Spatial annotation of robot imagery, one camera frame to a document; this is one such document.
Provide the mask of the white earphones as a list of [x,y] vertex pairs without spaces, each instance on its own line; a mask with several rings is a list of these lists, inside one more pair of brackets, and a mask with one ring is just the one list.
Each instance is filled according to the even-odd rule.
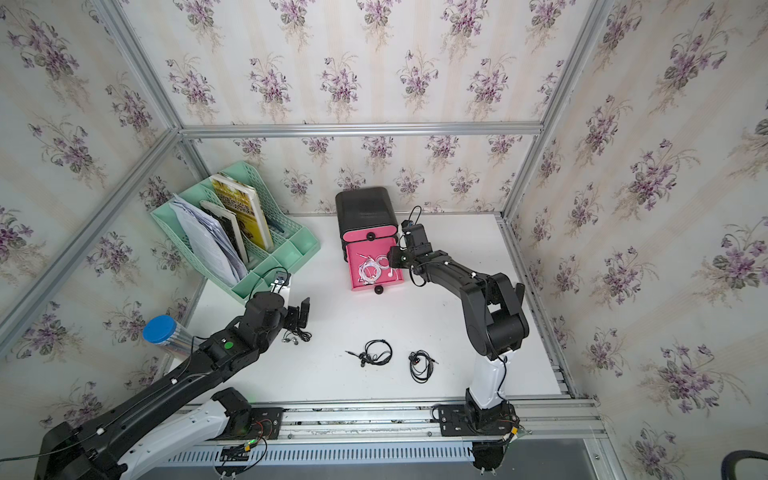
[[366,266],[367,266],[369,258],[370,258],[370,256],[365,257],[363,263],[359,266],[359,268],[358,268],[358,276],[359,276],[359,280],[362,283],[364,283],[366,285],[373,285],[377,280],[374,281],[370,277],[370,274],[366,273]]
[[400,270],[393,268],[387,263],[386,260],[378,260],[377,265],[379,267],[378,282],[393,282],[401,280]]
[[374,281],[380,278],[382,273],[386,273],[389,276],[392,275],[391,267],[384,255],[376,258],[370,257],[366,266],[366,273],[370,274]]

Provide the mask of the pink drawer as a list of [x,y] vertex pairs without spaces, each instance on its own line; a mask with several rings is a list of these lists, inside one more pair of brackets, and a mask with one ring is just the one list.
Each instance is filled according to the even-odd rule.
[[396,234],[396,226],[384,225],[367,229],[349,230],[342,234],[341,239],[344,243],[355,243],[394,237]]
[[396,245],[394,237],[385,237],[353,242],[345,247],[353,291],[383,290],[404,282],[402,271],[391,266],[387,257],[390,248]]

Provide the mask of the black pink drawer cabinet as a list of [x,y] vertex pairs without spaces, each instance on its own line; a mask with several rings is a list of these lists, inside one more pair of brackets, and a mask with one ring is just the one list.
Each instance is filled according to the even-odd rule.
[[366,187],[342,191],[335,196],[336,214],[344,260],[347,262],[343,233],[349,230],[398,224],[394,207],[385,187]]

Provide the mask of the pink top drawer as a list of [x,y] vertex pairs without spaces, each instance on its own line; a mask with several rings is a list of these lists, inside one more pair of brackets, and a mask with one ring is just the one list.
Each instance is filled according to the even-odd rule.
[[342,234],[341,239],[344,243],[355,243],[394,237],[396,234],[396,226],[384,225],[367,229],[349,230]]

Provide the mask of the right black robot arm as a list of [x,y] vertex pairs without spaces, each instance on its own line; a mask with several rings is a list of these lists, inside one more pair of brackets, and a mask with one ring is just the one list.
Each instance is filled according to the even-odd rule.
[[435,250],[424,226],[411,220],[401,224],[403,246],[387,254],[391,266],[405,269],[421,286],[438,285],[461,302],[465,330],[478,354],[471,385],[465,394],[465,415],[480,430],[513,418],[504,393],[509,363],[530,334],[523,311],[525,286],[504,273],[489,275],[456,262],[447,252]]

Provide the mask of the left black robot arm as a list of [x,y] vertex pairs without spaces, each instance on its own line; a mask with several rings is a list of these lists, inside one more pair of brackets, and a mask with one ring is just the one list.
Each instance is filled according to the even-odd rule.
[[289,306],[278,293],[256,293],[242,315],[145,390],[77,427],[63,422],[48,431],[35,478],[137,478],[227,429],[246,434],[250,403],[222,383],[255,363],[281,330],[306,327],[309,309],[308,299]]

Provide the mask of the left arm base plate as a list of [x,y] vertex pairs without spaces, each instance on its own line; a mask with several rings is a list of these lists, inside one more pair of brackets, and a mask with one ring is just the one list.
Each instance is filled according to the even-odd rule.
[[278,407],[252,407],[246,413],[238,413],[230,419],[221,439],[256,440],[261,437],[276,440],[285,410]]

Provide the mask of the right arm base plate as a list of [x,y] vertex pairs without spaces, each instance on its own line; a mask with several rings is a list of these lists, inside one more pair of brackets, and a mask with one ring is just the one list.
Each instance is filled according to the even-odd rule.
[[443,437],[516,435],[520,419],[514,406],[502,402],[490,409],[480,409],[473,403],[437,404],[431,409],[432,420]]

